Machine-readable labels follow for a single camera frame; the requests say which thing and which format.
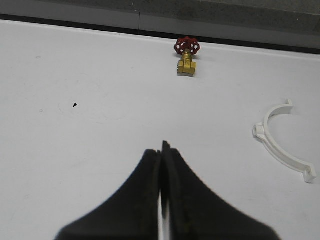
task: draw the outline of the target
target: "valve handle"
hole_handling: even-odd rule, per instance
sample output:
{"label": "valve handle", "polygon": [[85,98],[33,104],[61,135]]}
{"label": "valve handle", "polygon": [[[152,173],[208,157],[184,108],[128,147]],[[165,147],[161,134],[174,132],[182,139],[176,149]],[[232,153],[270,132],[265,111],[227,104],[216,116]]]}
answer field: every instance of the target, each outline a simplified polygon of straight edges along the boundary
{"label": "valve handle", "polygon": [[174,50],[177,54],[182,55],[186,49],[190,50],[191,55],[195,55],[200,50],[198,40],[188,36],[179,38],[174,45]]}

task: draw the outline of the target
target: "white table surface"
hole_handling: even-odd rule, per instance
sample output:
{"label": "white table surface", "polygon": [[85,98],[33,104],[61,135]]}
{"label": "white table surface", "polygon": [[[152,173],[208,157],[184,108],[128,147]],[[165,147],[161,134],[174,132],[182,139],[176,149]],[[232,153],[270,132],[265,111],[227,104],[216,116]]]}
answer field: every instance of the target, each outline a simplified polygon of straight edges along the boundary
{"label": "white table surface", "polygon": [[320,56],[200,43],[189,77],[177,75],[174,44],[0,21],[1,240],[52,240],[162,140],[282,240],[319,240],[320,177],[305,183],[252,127],[292,99],[270,130],[320,175]]}

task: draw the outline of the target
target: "white plastic clip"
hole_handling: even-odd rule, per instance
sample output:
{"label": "white plastic clip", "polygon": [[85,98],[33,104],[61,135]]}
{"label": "white plastic clip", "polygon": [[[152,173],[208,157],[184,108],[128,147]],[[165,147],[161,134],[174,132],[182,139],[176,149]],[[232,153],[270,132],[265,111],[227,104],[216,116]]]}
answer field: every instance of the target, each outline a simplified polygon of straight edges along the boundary
{"label": "white plastic clip", "polygon": [[253,127],[252,133],[262,141],[265,148],[272,156],[274,156],[275,159],[286,165],[288,168],[303,173],[304,181],[306,183],[310,183],[317,177],[314,165],[312,163],[302,161],[282,149],[271,136],[268,127],[269,118],[274,115],[290,114],[290,110],[292,108],[293,105],[290,99],[286,100],[286,104],[274,106],[267,112],[263,122],[257,123]]}

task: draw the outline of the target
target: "gate valve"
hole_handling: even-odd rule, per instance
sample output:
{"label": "gate valve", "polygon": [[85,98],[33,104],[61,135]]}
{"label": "gate valve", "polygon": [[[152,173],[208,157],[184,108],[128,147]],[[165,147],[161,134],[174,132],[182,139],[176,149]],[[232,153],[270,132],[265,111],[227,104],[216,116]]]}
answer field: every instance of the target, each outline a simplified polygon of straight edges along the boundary
{"label": "gate valve", "polygon": [[200,50],[198,40],[186,36],[179,38],[174,45],[174,50],[177,54],[182,55],[178,62],[178,74],[195,74],[197,64],[192,61],[192,55],[195,55]]}

